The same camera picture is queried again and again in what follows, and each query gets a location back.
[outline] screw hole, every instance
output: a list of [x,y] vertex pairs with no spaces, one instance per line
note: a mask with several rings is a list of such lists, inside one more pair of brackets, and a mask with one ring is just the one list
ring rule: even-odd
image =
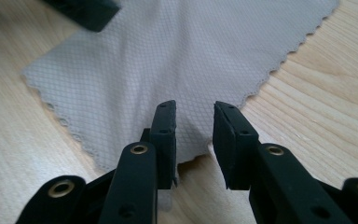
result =
[[310,208],[310,211],[312,211],[312,213],[320,218],[323,219],[328,219],[330,218],[330,213],[323,207],[321,206],[313,206]]
[[135,216],[135,206],[132,203],[125,203],[118,209],[118,214],[123,218]]
[[274,156],[281,156],[284,154],[284,151],[278,147],[268,147],[268,152]]
[[147,151],[147,147],[145,146],[135,146],[131,149],[131,153],[137,155],[144,154],[146,153],[146,151]]
[[74,182],[65,179],[55,183],[49,190],[48,196],[51,198],[61,198],[69,194],[75,188]]

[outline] wooden table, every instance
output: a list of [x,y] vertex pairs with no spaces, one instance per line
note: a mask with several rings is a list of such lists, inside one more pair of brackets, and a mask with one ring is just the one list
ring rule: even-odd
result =
[[[0,1],[0,223],[13,223],[46,181],[100,176],[26,86],[21,69],[78,28],[39,1]],[[286,146],[322,181],[358,176],[358,0],[342,0],[242,109],[261,142]],[[172,211],[159,223],[254,223],[247,192],[225,190],[213,155],[179,166]]]

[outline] wood grain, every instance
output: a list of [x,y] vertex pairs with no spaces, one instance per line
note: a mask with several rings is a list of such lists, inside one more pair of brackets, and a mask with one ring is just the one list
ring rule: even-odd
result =
[[[102,174],[20,73],[77,29],[39,1],[0,0],[0,223],[55,176]],[[242,112],[261,142],[290,148],[316,178],[340,188],[358,176],[358,0],[342,0]],[[179,174],[159,223],[255,223],[247,192],[225,190],[213,154]]]

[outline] black object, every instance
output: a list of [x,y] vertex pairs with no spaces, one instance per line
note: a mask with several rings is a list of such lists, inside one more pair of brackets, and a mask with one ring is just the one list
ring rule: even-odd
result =
[[43,0],[80,26],[100,32],[120,10],[111,0]]
[[358,223],[358,178],[335,189],[315,180],[287,148],[257,138],[238,108],[216,102],[214,152],[227,187],[250,188],[257,223]]
[[175,180],[175,101],[160,104],[141,141],[124,147],[117,169],[88,183],[73,175],[47,182],[17,223],[156,223],[157,189]]

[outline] gray cloth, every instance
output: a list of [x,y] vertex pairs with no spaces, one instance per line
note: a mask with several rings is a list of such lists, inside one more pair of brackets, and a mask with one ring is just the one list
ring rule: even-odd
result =
[[127,0],[101,33],[80,31],[24,70],[96,163],[116,167],[177,102],[177,162],[208,152],[213,103],[243,106],[337,0]]

